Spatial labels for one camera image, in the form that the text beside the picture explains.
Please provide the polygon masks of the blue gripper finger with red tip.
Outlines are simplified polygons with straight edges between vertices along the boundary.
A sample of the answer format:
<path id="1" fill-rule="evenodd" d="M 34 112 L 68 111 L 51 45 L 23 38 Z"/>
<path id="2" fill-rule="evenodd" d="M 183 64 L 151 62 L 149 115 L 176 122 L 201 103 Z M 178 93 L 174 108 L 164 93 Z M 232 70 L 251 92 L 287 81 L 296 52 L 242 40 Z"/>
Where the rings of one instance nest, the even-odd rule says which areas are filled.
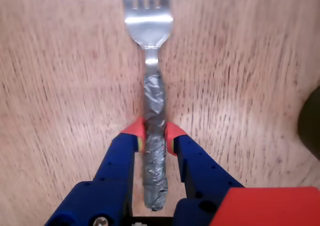
<path id="1" fill-rule="evenodd" d="M 144 148 L 144 121 L 137 119 L 111 142 L 93 180 L 76 184 L 47 226 L 119 226 L 132 213 L 135 153 Z"/>
<path id="2" fill-rule="evenodd" d="M 166 124 L 167 151 L 177 157 L 186 198 L 181 199 L 165 226 L 208 226 L 231 188 L 243 185 L 224 170 L 183 129 Z"/>

